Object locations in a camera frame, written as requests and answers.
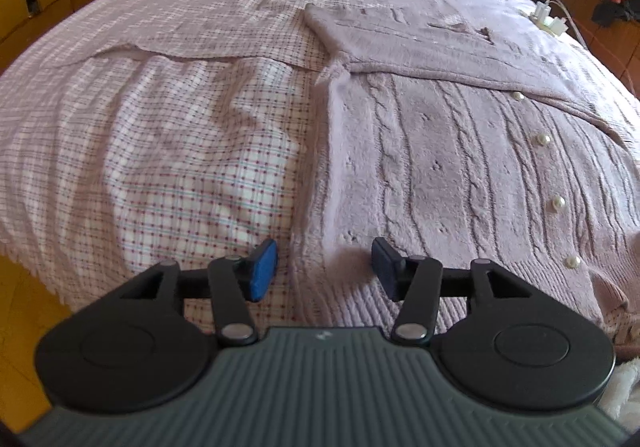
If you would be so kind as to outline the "lilac cable-knit cardigan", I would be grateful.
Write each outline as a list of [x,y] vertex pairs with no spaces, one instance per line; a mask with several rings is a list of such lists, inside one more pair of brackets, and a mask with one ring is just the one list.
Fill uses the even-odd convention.
[[569,40],[405,9],[308,6],[314,86],[290,275],[311,326],[389,326],[383,237],[486,257],[639,352],[639,103]]

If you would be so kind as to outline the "black clothes on cabinet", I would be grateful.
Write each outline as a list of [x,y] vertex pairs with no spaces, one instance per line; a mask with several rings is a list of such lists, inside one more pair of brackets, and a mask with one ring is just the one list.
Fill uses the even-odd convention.
[[591,21],[608,28],[614,21],[638,21],[639,17],[639,0],[622,0],[620,3],[604,0],[594,7]]

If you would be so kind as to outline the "pink checked bedspread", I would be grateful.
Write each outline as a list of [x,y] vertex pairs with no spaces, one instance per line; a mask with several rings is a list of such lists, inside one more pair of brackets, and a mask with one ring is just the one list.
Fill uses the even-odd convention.
[[530,0],[96,0],[2,76],[2,253],[79,311],[162,259],[200,268],[273,238],[255,318],[303,323],[292,229],[329,60],[308,6],[535,29],[585,51],[537,29]]

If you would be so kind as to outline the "white power strip with chargers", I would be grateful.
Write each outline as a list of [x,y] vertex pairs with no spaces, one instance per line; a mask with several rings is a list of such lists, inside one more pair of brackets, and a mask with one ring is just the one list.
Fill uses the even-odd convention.
[[547,3],[537,2],[528,18],[538,29],[554,36],[560,36],[568,30],[567,21],[564,18],[553,17],[551,6]]

